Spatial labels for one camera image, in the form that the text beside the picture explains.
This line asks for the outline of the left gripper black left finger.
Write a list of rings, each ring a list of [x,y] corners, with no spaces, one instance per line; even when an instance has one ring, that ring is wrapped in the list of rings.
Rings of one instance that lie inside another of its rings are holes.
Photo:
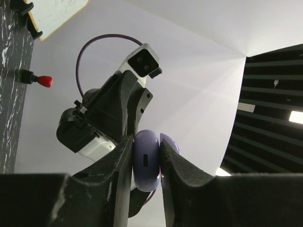
[[[128,222],[133,137],[73,176],[4,174],[3,227],[125,227]]]

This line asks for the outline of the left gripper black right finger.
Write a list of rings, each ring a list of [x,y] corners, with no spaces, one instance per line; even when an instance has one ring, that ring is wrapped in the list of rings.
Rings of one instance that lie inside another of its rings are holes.
[[[168,227],[300,227],[302,174],[212,176],[160,144]]]

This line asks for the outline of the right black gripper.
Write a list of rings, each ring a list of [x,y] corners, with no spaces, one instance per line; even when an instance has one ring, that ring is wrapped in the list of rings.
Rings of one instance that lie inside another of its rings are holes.
[[[75,102],[76,140],[90,142],[104,136],[119,143],[125,135],[135,135],[152,98],[131,71],[116,72],[101,88],[88,91],[82,101]]]

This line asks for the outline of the purple round earbud case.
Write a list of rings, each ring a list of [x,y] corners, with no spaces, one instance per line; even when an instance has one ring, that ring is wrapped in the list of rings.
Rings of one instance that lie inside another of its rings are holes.
[[[160,143],[167,140],[180,154],[176,142],[168,135],[158,136],[151,130],[142,130],[134,138],[133,173],[135,186],[142,192],[152,192],[160,182]]]

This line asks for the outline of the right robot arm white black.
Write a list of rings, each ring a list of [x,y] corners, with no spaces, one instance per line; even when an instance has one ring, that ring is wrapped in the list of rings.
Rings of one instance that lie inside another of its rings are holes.
[[[87,91],[82,101],[65,110],[57,139],[74,153],[93,151],[101,139],[112,150],[124,136],[136,135],[152,93],[130,71],[116,72],[101,88]]]

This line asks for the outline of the red emergency stop button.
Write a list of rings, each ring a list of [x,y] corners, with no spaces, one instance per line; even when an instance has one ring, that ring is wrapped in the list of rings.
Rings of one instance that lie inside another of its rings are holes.
[[[50,88],[52,86],[53,78],[50,76],[37,76],[34,72],[29,70],[14,70],[14,75],[17,81],[23,84],[38,83],[43,87]]]

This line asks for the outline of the small whiteboard with wooden frame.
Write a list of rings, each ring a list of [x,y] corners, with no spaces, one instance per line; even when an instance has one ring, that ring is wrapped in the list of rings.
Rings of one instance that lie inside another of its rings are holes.
[[[26,20],[33,39],[47,39],[84,9],[89,0],[11,0],[9,7]]]

